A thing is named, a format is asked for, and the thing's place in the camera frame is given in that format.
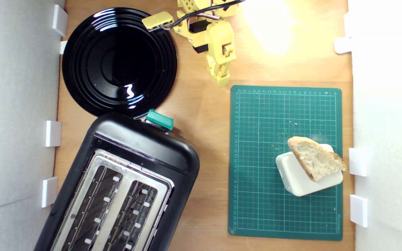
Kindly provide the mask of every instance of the white bracket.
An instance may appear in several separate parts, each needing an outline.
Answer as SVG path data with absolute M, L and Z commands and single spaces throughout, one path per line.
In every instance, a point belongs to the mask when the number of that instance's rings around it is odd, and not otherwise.
M 337 54 L 351 52 L 353 50 L 354 22 L 350 12 L 343 16 L 343 25 L 345 29 L 345 38 L 335 38 L 333 45 Z
M 67 40 L 66 41 L 61 41 L 61 43 L 60 43 L 60 55 L 63 55 L 64 48 L 66 47 L 66 45 L 67 45 Z
M 61 146 L 61 122 L 46 121 L 46 147 Z
M 62 37 L 67 33 L 67 13 L 60 7 L 54 5 L 54 19 L 52 20 L 52 28 Z
M 361 227 L 368 225 L 368 200 L 357 195 L 350 195 L 350 220 Z
M 348 158 L 350 162 L 350 174 L 367 177 L 370 163 L 369 149 L 349 148 Z
M 52 177 L 43 180 L 43 192 L 41 198 L 41 207 L 45 208 L 54 203 L 58 193 L 58 178 Z

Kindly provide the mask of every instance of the wooden table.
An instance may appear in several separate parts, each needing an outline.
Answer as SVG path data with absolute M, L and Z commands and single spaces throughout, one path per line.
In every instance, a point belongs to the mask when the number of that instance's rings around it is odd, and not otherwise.
M 68 32 L 91 14 L 111 7 L 148 13 L 169 11 L 176 0 L 67 0 Z M 207 62 L 186 38 L 173 34 L 178 74 L 172 92 L 157 109 L 174 118 L 175 126 L 199 154 L 201 167 L 169 250 L 341 250 L 355 249 L 355 227 L 349 220 L 349 194 L 354 183 L 344 174 L 343 240 L 341 242 L 234 237 L 228 235 L 229 101 L 233 84 L 337 87 L 343 93 L 344 160 L 352 146 L 351 57 L 337 55 L 333 39 L 343 36 L 346 0 L 249 0 L 230 18 L 237 60 L 226 88 L 216 87 Z M 60 79 L 58 120 L 62 146 L 57 148 L 55 175 L 61 185 L 95 117 L 81 109 Z

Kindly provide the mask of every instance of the cutting mat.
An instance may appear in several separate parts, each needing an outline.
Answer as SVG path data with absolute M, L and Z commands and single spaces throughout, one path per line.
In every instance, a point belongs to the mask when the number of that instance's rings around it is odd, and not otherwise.
M 296 197 L 275 164 L 292 136 L 342 156 L 341 91 L 236 85 L 230 100 L 229 233 L 342 240 L 342 184 Z

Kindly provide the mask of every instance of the black toaster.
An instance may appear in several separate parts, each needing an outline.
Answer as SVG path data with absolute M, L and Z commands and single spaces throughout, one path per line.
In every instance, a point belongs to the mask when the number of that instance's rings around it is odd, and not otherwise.
M 199 170 L 168 121 L 154 111 L 145 121 L 96 119 L 35 250 L 166 250 Z

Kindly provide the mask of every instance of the white wall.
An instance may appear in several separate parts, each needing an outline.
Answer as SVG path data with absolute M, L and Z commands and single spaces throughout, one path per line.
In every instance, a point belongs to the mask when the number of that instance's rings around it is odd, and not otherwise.
M 49 213 L 41 181 L 53 175 L 46 120 L 57 116 L 59 41 L 54 3 L 0 0 L 0 250 L 32 250 Z
M 402 251 L 402 1 L 349 0 L 354 146 L 372 152 L 355 194 L 368 199 L 368 227 L 357 251 Z

